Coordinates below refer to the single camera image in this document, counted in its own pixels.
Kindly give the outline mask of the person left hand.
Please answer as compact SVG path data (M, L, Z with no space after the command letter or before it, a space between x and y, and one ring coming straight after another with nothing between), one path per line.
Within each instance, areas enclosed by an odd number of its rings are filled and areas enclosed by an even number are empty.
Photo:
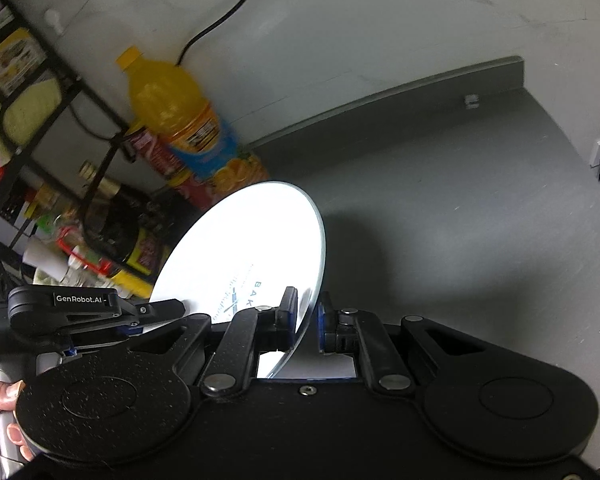
M0 413L15 411L18 396L26 384L23 380L19 382L0 382ZM17 448L24 460L30 462L34 459L34 454L27 446L26 440L22 435L20 427L12 422L6 427L6 436Z

